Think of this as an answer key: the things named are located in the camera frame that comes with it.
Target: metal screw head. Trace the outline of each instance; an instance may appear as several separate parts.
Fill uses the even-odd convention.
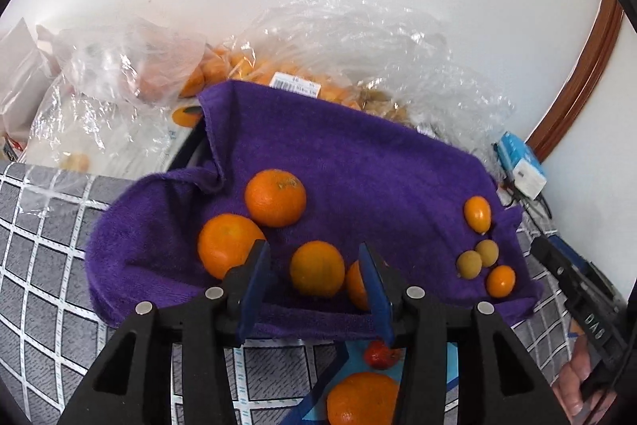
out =
[[[409,287],[407,288],[407,296],[413,300],[421,300],[425,297],[425,291],[420,287]]]
[[[152,309],[153,304],[150,301],[141,301],[141,303],[138,303],[135,307],[135,312],[137,312],[139,315],[145,315]]]
[[[484,315],[491,315],[495,310],[495,307],[488,301],[480,301],[480,303],[478,303],[478,312]]]
[[[206,290],[206,297],[209,300],[217,300],[224,295],[224,289],[221,287],[210,287]]]

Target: strawberry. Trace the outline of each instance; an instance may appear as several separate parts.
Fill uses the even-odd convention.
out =
[[[372,369],[384,371],[396,366],[403,358],[403,352],[388,348],[381,340],[374,340],[369,343],[362,357]]]

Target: human hand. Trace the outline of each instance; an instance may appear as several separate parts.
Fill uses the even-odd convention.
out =
[[[598,391],[587,402],[582,401],[580,385],[590,376],[590,372],[588,341],[585,335],[580,335],[575,341],[570,362],[562,367],[557,380],[553,383],[553,392],[574,425],[581,424],[586,420],[588,413],[595,408],[603,393],[603,391]],[[590,423],[597,423],[604,416],[615,397],[614,392],[610,392],[606,396]]]

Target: clear plastic bag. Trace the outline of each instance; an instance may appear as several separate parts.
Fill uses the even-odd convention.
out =
[[[430,15],[302,0],[268,10],[229,48],[232,78],[270,85],[279,71],[316,82],[318,98],[413,127],[501,174],[492,143],[514,108],[454,63]]]
[[[0,134],[24,147],[54,74],[24,19],[0,39]]]
[[[43,189],[82,196],[77,186],[90,174],[137,179],[166,170],[192,126],[174,115],[197,105],[178,96],[198,76],[205,44],[141,19],[60,32],[53,51],[62,72],[37,111],[24,160],[74,174],[23,194],[21,209],[47,210]]]

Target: gray checkered mat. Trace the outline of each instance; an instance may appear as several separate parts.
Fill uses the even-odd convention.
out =
[[[84,248],[93,223],[129,182],[15,163],[0,162],[0,171],[0,376],[34,425],[52,425],[113,333],[91,310]],[[49,200],[48,215],[18,210],[31,192]],[[544,232],[554,234],[546,214],[533,211]],[[533,317],[514,330],[552,382],[571,355],[569,317],[555,279],[529,255],[538,234],[524,215],[518,239],[531,276],[545,289]],[[332,365],[336,350],[329,342],[249,340],[227,351],[238,423],[280,423]],[[173,372],[177,425],[184,422],[180,346]],[[457,402],[452,389],[445,423],[456,423]]]

